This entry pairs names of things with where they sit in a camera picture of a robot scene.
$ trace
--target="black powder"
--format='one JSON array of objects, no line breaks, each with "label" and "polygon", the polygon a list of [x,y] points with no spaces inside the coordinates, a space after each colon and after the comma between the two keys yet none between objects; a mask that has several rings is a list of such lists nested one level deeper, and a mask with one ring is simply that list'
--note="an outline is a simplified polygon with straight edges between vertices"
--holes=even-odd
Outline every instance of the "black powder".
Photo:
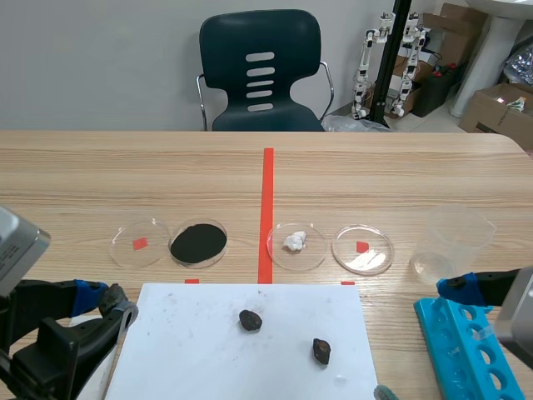
[{"label": "black powder", "polygon": [[170,253],[181,263],[197,264],[220,254],[226,242],[226,234],[219,227],[199,223],[177,235]]}]

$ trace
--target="floor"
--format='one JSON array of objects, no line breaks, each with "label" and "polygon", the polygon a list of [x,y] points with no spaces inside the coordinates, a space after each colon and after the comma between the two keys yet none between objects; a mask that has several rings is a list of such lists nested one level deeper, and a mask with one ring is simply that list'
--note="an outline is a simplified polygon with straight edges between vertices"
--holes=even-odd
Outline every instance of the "floor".
[{"label": "floor", "polygon": [[460,119],[448,113],[449,106],[449,103],[444,104],[423,118],[407,114],[398,119],[385,117],[385,120],[394,132],[464,133],[465,131],[457,126]]}]

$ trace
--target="blue test tube rack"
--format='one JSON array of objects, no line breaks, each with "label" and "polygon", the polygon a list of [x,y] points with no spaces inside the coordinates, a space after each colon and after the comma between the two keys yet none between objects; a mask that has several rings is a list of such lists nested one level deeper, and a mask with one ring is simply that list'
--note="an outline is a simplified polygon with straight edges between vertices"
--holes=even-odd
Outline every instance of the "blue test tube rack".
[{"label": "blue test tube rack", "polygon": [[422,298],[415,310],[446,400],[525,399],[496,336],[475,338],[490,325],[486,314],[491,307],[439,297]]}]

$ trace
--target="black powder dish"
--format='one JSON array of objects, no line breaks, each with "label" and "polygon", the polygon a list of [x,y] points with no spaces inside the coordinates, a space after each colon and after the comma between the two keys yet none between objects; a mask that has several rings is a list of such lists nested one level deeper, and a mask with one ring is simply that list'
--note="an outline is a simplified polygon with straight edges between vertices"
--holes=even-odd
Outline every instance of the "black powder dish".
[{"label": "black powder dish", "polygon": [[189,221],[172,235],[168,247],[174,260],[184,267],[209,267],[226,253],[226,229],[209,219]]}]

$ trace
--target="plastic beaker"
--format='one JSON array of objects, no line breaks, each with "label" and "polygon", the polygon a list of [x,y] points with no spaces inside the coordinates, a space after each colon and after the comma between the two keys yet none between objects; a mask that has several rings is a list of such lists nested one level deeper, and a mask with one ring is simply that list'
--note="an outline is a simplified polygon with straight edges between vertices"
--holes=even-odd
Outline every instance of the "plastic beaker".
[{"label": "plastic beaker", "polygon": [[410,263],[429,283],[460,276],[491,242],[495,231],[494,225],[468,207],[436,207],[429,214]]}]

